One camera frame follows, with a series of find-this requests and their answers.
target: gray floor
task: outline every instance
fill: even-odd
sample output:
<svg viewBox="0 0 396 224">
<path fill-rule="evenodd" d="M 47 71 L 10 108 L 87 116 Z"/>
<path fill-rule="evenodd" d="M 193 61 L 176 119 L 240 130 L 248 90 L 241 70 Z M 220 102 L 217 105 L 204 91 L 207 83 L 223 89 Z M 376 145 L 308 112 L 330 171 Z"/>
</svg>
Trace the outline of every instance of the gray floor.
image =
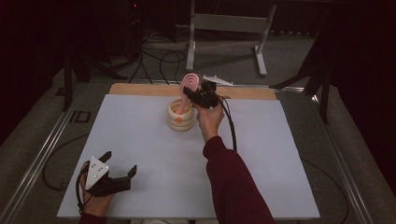
<svg viewBox="0 0 396 224">
<path fill-rule="evenodd" d="M 194 72 L 200 75 L 218 76 L 240 85 L 276 84 L 297 74 L 314 41 L 310 37 L 299 35 L 270 35 L 264 48 L 268 76 L 260 77 L 252 51 L 252 47 L 258 44 L 258 39 L 255 35 L 238 41 L 211 41 L 198 38 Z M 160 58 L 167 51 L 159 49 L 172 49 L 186 53 L 187 38 L 185 35 L 181 35 L 177 43 L 172 43 L 162 36 L 155 35 L 145 44 L 144 48 L 146 52 Z M 166 60 L 174 61 L 177 60 L 177 57 L 175 54 L 171 54 L 166 57 Z M 163 79 L 160 75 L 159 60 L 144 54 L 143 64 L 147 67 L 150 78 L 153 80 Z M 178 80 L 181 80 L 187 73 L 184 70 L 185 64 L 185 60 L 180 64 L 180 69 L 177 72 Z M 119 71 L 119 74 L 130 77 L 136 67 L 137 63 Z M 163 72 L 168 80 L 175 80 L 176 69 L 176 63 L 163 63 Z M 64 129 L 56 147 L 65 145 L 48 163 L 46 177 L 54 186 L 59 186 L 62 182 L 67 182 L 70 179 L 86 140 L 86 137 L 82 135 L 90 131 L 102 99 L 111 84 L 120 82 L 96 71 L 92 71 L 92 73 L 94 77 L 75 108 L 77 111 L 92 112 L 92 118 L 88 123 L 69 123 Z M 133 82 L 140 80 L 147 82 L 144 69 L 139 70 Z M 6 202 L 15 192 L 35 155 L 50 135 L 57 119 L 62 115 L 63 98 L 55 96 L 55 92 L 63 85 L 62 81 L 63 73 L 61 72 L 54 78 L 53 87 L 37 102 L 28 116 L 1 146 L 0 201 L 2 203 L 0 210 L 2 211 L 6 208 Z M 293 86 L 303 87 L 306 81 L 306 79 L 299 81 Z M 321 218 L 302 222 L 341 223 L 347 212 L 343 192 L 345 194 L 348 192 L 345 191 L 343 180 L 334 165 L 332 149 L 326 147 L 329 144 L 323 134 L 325 133 L 323 126 L 318 125 L 315 111 L 307 109 L 311 104 L 309 99 L 302 94 L 279 92 L 276 95 L 284 106 L 321 214 Z M 330 124 L 324 127 L 331 130 L 331 136 L 346 162 L 353 182 L 357 185 L 372 222 L 396 223 L 395 197 L 378 171 L 370 151 L 364 144 L 334 87 L 331 88 L 330 94 L 329 121 Z M 78 140 L 67 144 L 80 136 L 82 137 Z M 335 183 L 342 186 L 343 190 L 337 188 Z M 21 210 L 15 216 L 14 223 L 77 223 L 75 220 L 56 217 L 63 196 L 61 192 L 48 189 L 39 175 L 21 206 Z M 357 216 L 359 211 L 355 212 L 352 204 L 348 204 L 349 213 L 344 223 L 363 223 Z M 109 223 L 126 223 L 126 221 L 110 220 Z M 279 221 L 279 223 L 296 223 L 296 221 Z"/>
</svg>

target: white tabletop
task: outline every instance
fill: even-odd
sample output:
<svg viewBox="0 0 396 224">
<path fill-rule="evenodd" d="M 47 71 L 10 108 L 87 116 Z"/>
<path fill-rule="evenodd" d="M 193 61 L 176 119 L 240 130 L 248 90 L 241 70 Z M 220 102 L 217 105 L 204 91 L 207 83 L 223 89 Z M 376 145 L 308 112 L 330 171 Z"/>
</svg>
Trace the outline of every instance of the white tabletop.
<svg viewBox="0 0 396 224">
<path fill-rule="evenodd" d="M 132 189 L 116 194 L 107 213 L 117 218 L 216 218 L 202 154 L 198 124 L 171 130 L 166 108 L 176 97 L 107 95 L 81 154 L 58 217 L 79 217 L 75 183 L 92 156 L 112 151 L 110 177 L 126 176 L 137 164 Z M 238 153 L 276 219 L 319 217 L 311 188 L 277 100 L 227 100 Z M 227 118 L 219 128 L 225 145 L 233 141 Z"/>
</svg>

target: pink object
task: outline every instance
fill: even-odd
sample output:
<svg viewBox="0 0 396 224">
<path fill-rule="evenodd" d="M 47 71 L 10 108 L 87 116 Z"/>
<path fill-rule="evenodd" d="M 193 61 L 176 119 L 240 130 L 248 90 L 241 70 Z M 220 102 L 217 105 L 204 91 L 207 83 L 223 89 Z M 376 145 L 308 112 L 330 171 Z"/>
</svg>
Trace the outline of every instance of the pink object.
<svg viewBox="0 0 396 224">
<path fill-rule="evenodd" d="M 183 77 L 183 80 L 181 81 L 180 84 L 180 96 L 183 103 L 180 104 L 180 107 L 175 112 L 176 114 L 181 114 L 183 112 L 184 106 L 191 103 L 191 100 L 183 92 L 184 87 L 187 87 L 192 91 L 196 91 L 198 89 L 198 86 L 199 86 L 198 75 L 194 73 L 188 73 L 186 76 Z"/>
</svg>

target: red sleeve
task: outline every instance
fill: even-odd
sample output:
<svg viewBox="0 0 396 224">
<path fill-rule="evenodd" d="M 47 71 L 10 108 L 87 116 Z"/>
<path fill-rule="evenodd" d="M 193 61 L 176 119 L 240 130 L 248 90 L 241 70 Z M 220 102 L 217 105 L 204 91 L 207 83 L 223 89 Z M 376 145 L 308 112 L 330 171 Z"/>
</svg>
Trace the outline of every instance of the red sleeve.
<svg viewBox="0 0 396 224">
<path fill-rule="evenodd" d="M 204 156 L 219 224 L 275 223 L 242 158 L 219 136 L 206 142 Z"/>
<path fill-rule="evenodd" d="M 78 224 L 106 224 L 106 217 L 97 217 L 91 214 L 81 214 L 81 219 Z"/>
</svg>

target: human hand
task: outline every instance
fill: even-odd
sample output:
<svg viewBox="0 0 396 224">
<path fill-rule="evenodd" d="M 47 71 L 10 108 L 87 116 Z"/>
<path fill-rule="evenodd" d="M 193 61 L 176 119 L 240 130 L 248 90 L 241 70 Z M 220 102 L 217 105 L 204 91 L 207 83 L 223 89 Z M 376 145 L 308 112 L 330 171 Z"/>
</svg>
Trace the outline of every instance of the human hand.
<svg viewBox="0 0 396 224">
<path fill-rule="evenodd" d="M 105 197 L 94 197 L 87 190 L 85 190 L 86 180 L 87 174 L 84 173 L 79 180 L 79 184 L 82 189 L 82 199 L 84 203 L 82 212 L 97 217 L 105 217 L 114 194 L 110 194 Z"/>
<path fill-rule="evenodd" d="M 212 137 L 218 136 L 219 126 L 224 118 L 224 111 L 220 104 L 211 109 L 205 109 L 197 104 L 192 104 L 197 110 L 197 119 L 205 143 Z"/>
</svg>

